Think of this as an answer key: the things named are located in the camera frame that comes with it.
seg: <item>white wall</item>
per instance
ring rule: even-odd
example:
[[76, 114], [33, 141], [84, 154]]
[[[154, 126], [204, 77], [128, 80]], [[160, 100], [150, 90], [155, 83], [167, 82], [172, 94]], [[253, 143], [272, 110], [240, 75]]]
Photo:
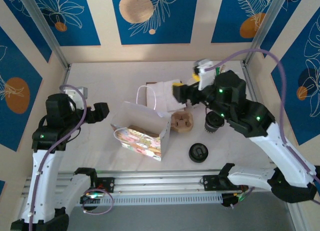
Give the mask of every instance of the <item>white wall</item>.
[[[305, 25], [318, 10], [319, 4], [320, 0], [301, 0], [301, 3], [270, 50], [279, 59], [285, 55]], [[262, 54], [257, 53], [249, 65], [249, 72], [255, 80], [255, 90], [259, 90], [259, 101], [265, 104], [275, 118], [279, 120], [281, 100], [271, 77], [271, 72], [275, 66], [275, 62], [269, 56], [264, 58]], [[315, 165], [320, 165], [320, 135], [298, 146], [287, 116], [285, 116], [285, 134], [307, 160]], [[320, 206], [308, 201], [301, 203], [301, 207], [311, 230], [319, 230]]]
[[121, 45], [112, 0], [87, 0], [101, 46], [67, 46], [70, 63], [119, 61], [222, 60], [247, 49], [250, 42], [211, 44], [222, 0], [197, 0], [190, 44]]
[[45, 101], [48, 95], [58, 91], [65, 72], [54, 54], [49, 63], [45, 61], [3, 0], [0, 0], [0, 27], [42, 76], [17, 152], [0, 144], [0, 180], [6, 182], [0, 197], [0, 230], [10, 230], [11, 222], [16, 218], [14, 214], [18, 198], [26, 177], [32, 172], [32, 134], [37, 129], [40, 118], [46, 114]]

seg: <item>white floor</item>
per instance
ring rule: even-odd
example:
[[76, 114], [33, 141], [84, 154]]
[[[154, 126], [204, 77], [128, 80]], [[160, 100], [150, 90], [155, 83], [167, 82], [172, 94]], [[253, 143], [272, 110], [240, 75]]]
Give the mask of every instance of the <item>white floor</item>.
[[[226, 66], [244, 79], [240, 61], [229, 61]], [[146, 82], [181, 79], [186, 83], [192, 72], [191, 61], [73, 64], [67, 83], [87, 87], [87, 104], [107, 102], [110, 113], [102, 122], [82, 125], [81, 134], [67, 145], [60, 171], [74, 172], [78, 167], [97, 171], [208, 170], [221, 169], [225, 163], [269, 167], [267, 155], [227, 123], [216, 133], [207, 133], [203, 105], [192, 109], [194, 127], [190, 132], [171, 131], [168, 150], [161, 162], [121, 147], [110, 126], [121, 103], [135, 102], [138, 87]], [[145, 91], [141, 92], [140, 103], [145, 102], [145, 96]], [[203, 163], [194, 163], [189, 158], [188, 151], [194, 143], [203, 143], [209, 149]]]

